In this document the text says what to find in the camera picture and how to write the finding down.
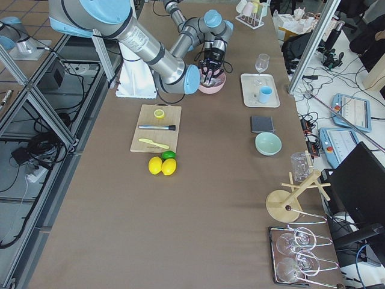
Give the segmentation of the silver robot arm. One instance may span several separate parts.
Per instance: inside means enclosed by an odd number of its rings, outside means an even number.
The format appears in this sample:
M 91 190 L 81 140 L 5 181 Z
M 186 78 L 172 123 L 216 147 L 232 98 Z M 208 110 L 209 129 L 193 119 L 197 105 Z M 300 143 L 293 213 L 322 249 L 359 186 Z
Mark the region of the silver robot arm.
M 165 11 L 177 26 L 179 38 L 171 48 L 171 54 L 183 58 L 187 52 L 203 45 L 204 59 L 198 68 L 204 76 L 201 83 L 209 85 L 213 78 L 223 74 L 227 44 L 233 33 L 233 23 L 224 20 L 217 10 L 209 10 L 202 17 L 186 19 L 179 1 L 164 1 Z
M 134 69 L 132 85 L 154 91 L 184 93 L 198 90 L 197 66 L 169 53 L 134 17 L 129 1 L 49 1 L 51 27 L 63 34 L 91 38 L 98 30 L 103 38 L 117 40 L 132 51 L 148 68 Z

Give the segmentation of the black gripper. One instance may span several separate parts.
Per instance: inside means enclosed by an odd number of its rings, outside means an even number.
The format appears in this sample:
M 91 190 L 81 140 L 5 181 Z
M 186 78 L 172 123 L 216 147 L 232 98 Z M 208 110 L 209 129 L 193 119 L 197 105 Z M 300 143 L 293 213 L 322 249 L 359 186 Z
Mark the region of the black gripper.
M 204 79 L 218 78 L 224 69 L 221 68 L 226 54 L 226 41 L 214 39 L 210 49 L 205 49 L 205 58 L 199 61 L 199 69 Z

